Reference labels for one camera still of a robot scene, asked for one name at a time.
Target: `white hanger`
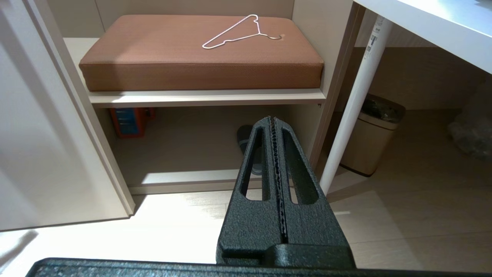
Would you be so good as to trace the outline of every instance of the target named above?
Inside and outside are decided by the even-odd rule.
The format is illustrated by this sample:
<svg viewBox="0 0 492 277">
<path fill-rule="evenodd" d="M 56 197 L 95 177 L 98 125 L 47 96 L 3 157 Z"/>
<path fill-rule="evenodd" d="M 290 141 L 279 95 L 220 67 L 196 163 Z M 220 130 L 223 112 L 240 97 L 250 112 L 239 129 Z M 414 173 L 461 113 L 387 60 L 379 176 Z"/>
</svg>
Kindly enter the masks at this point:
<svg viewBox="0 0 492 277">
<path fill-rule="evenodd" d="M 221 44 L 217 44 L 217 45 L 214 45 L 214 46 L 212 46 L 212 47 L 207 47 L 207 46 L 206 46 L 207 44 L 209 44 L 210 42 L 212 42 L 214 39 L 216 39 L 216 38 L 218 38 L 219 36 L 221 36 L 221 35 L 223 35 L 223 34 L 227 33 L 228 31 L 232 30 L 234 27 L 236 27 L 237 25 L 239 25 L 241 22 L 243 22 L 244 20 L 246 20 L 246 19 L 248 19 L 248 18 L 250 18 L 250 17 L 252 17 L 252 16 L 256 17 L 256 19 L 255 19 L 255 20 L 253 20 L 253 22 L 254 22 L 254 23 L 256 23 L 256 26 L 257 26 L 257 28 L 258 28 L 258 33 L 254 34 L 254 35 L 247 35 L 247 36 L 243 36 L 243 37 L 240 37 L 240 38 L 235 38 L 235 39 L 226 39 L 226 40 L 224 40 Z M 256 14 L 250 14 L 250 15 L 248 15 L 247 17 L 245 17 L 245 18 L 241 19 L 241 21 L 239 21 L 238 23 L 236 23 L 236 24 L 232 25 L 229 29 L 227 29 L 227 30 L 225 30 L 225 31 L 221 32 L 220 34 L 216 35 L 216 36 L 215 36 L 214 38 L 212 38 L 211 40 L 209 40 L 209 41 L 205 42 L 205 43 L 202 45 L 202 47 L 203 47 L 203 48 L 205 48 L 205 49 L 214 49 L 214 48 L 217 48 L 217 47 L 219 47 L 219 46 L 224 45 L 226 42 L 238 41 L 238 40 L 241 40 L 241 39 L 245 39 L 245 38 L 249 38 L 249 37 L 253 37 L 253 36 L 257 36 L 257 35 L 263 35 L 263 36 L 266 36 L 266 37 L 267 37 L 267 38 L 269 38 L 269 39 L 281 39 L 281 38 L 282 38 L 282 36 L 281 36 L 281 35 L 279 35 L 278 37 L 271 37 L 271 36 L 268 36 L 268 35 L 266 35 L 266 34 L 262 34 L 262 33 L 261 33 L 261 31 L 260 31 L 260 24 L 258 23 L 258 16 L 257 16 Z"/>
</svg>

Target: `slipper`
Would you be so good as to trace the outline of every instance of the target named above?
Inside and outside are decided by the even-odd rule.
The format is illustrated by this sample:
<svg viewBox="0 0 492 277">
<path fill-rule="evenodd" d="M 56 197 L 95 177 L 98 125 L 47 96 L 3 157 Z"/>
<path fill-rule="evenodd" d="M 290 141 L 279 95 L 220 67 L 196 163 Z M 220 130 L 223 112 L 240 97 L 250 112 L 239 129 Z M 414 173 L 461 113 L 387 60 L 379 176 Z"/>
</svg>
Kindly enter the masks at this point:
<svg viewBox="0 0 492 277">
<path fill-rule="evenodd" d="M 246 151 L 247 142 L 249 141 L 249 135 L 251 135 L 252 130 L 253 130 L 252 125 L 242 125 L 241 127 L 239 127 L 237 131 L 238 144 L 243 155 Z M 262 174 L 261 146 L 258 147 L 254 153 L 253 167 L 251 169 L 251 173 L 258 176 L 261 176 Z"/>
</svg>

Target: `cabinet door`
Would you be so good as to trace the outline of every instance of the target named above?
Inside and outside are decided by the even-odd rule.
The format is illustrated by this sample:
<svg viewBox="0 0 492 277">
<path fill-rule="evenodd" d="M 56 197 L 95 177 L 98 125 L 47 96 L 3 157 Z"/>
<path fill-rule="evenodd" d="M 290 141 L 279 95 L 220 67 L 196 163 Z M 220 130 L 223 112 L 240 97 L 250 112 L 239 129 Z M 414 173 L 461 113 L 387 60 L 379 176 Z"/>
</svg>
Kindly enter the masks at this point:
<svg viewBox="0 0 492 277">
<path fill-rule="evenodd" d="M 128 217 L 134 203 L 87 93 L 31 4 L 0 1 L 0 230 Z"/>
</svg>

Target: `trash bag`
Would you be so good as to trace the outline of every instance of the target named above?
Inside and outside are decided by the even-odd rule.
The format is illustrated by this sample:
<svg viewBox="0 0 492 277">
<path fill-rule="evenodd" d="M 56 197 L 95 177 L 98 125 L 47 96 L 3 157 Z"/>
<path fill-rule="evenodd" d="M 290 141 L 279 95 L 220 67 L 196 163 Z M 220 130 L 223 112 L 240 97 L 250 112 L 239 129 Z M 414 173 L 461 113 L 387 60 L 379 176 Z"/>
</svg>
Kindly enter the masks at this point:
<svg viewBox="0 0 492 277">
<path fill-rule="evenodd" d="M 364 100 L 361 112 L 391 123 L 399 123 L 403 117 L 400 110 L 374 99 Z"/>
<path fill-rule="evenodd" d="M 492 161 L 492 75 L 477 88 L 448 131 L 463 152 Z"/>
</svg>

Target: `seat cushion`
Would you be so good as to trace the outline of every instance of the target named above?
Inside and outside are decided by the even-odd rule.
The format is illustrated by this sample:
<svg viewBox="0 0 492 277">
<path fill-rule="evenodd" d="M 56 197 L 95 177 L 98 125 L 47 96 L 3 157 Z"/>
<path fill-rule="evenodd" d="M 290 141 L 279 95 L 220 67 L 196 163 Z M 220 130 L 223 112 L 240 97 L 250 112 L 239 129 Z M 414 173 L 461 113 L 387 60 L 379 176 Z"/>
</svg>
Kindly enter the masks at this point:
<svg viewBox="0 0 492 277">
<path fill-rule="evenodd" d="M 260 17 L 265 36 L 202 44 L 242 16 L 125 15 L 80 61 L 91 91 L 318 88 L 323 60 L 290 19 Z M 248 18 L 207 46 L 257 32 Z"/>
</svg>

